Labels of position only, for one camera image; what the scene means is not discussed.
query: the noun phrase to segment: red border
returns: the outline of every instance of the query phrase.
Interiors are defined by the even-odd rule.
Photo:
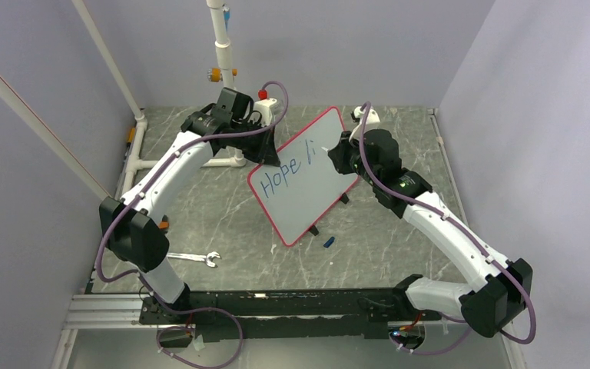
[[[345,131],[345,124],[343,123],[343,117],[340,115],[340,110],[338,110],[338,108],[335,107],[335,106],[330,106],[327,110],[325,110],[322,113],[320,113],[320,115],[318,115],[317,118],[313,119],[311,121],[311,123],[309,123],[306,127],[302,128],[301,131],[297,132],[293,137],[291,137],[288,141],[286,141],[283,145],[281,145],[277,149],[277,152],[281,151],[283,148],[285,148],[286,146],[288,146],[289,143],[291,143],[299,135],[303,134],[304,131],[306,131],[307,129],[309,129],[310,126],[312,126],[316,121],[319,121],[320,118],[322,118],[331,109],[335,109],[336,112],[338,113],[338,118],[340,118],[340,126],[343,128],[343,131]],[[254,172],[255,171],[258,171],[259,168],[261,168],[262,166],[263,165],[257,165],[254,169],[252,169],[252,171],[250,171],[250,173],[247,175],[247,185],[250,186],[250,190],[252,190],[252,193],[254,194],[254,197],[257,198],[257,201],[259,202],[259,205],[261,205],[261,208],[264,210],[264,213],[266,213],[266,216],[268,217],[268,220],[273,225],[273,228],[275,229],[275,231],[277,231],[277,235],[279,236],[281,242],[283,244],[285,244],[286,247],[291,248],[291,247],[293,247],[294,244],[296,244],[307,233],[307,231],[304,231],[298,238],[295,239],[295,241],[293,241],[292,244],[287,244],[283,240],[283,237],[281,236],[281,233],[279,232],[279,229],[277,229],[277,227],[275,226],[273,219],[270,217],[270,213],[268,213],[268,210],[266,210],[266,207],[264,206],[264,203],[261,202],[261,198],[259,197],[259,195],[257,194],[257,192],[254,190],[254,187],[252,187],[252,182],[250,181],[250,178],[252,178],[252,175],[254,174]],[[349,191],[350,188],[352,188],[352,186],[354,186],[358,182],[358,180],[359,180],[358,177],[356,177],[356,180],[354,182],[352,182],[352,184],[350,184],[350,186],[344,192]],[[342,196],[343,195],[340,194],[340,196],[338,196],[338,198],[334,202],[332,202],[331,205],[329,205],[329,207],[315,221],[313,221],[313,223],[311,223],[309,225],[309,227],[307,227],[307,229],[310,228],[312,225],[316,224],[340,200],[340,198]]]

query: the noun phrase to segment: marble surface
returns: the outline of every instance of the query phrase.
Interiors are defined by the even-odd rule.
[[[327,106],[293,106],[277,126],[277,146],[296,134]],[[348,129],[353,106],[339,106]],[[148,108],[148,130],[141,157],[157,160],[171,146],[184,119],[196,107]],[[421,106],[375,107],[399,142],[403,165],[420,173],[458,214],[446,163],[426,109]],[[171,259],[192,290],[392,287],[413,273],[441,281],[464,281],[449,259],[421,232],[378,204],[364,181],[348,193],[349,204],[334,206],[317,224],[320,235],[306,234],[286,248],[247,185],[254,164],[244,168],[202,168],[184,184],[167,216],[171,251],[218,251],[218,268]],[[147,171],[139,172],[138,181]],[[334,236],[330,248],[323,243]],[[128,269],[110,251],[105,274]],[[112,284],[94,283],[94,292],[137,291],[134,277]]]

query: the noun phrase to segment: gray wall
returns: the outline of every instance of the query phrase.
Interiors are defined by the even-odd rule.
[[[217,97],[204,0],[86,2],[142,104]],[[438,106],[493,2],[230,0],[237,87],[276,79],[294,104]]]
[[[535,269],[529,367],[590,367],[590,2],[498,0],[440,128],[472,226]]]
[[[112,191],[134,123],[71,2],[0,0],[0,72]],[[0,99],[0,368],[48,367],[99,200]]]

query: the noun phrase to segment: silver wrench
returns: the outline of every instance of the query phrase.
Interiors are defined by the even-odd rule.
[[[182,260],[191,260],[191,261],[201,261],[204,262],[208,267],[215,268],[217,267],[216,263],[213,262],[215,258],[221,258],[220,254],[216,251],[210,252],[206,255],[196,255],[196,254],[183,254],[183,253],[176,253],[176,252],[169,252],[166,254],[167,258],[172,259],[182,259]]]

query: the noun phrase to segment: blue marker cap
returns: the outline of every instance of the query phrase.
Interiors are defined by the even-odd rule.
[[[324,243],[324,248],[329,248],[329,246],[331,246],[331,244],[336,240],[335,237],[330,238],[327,242]]]

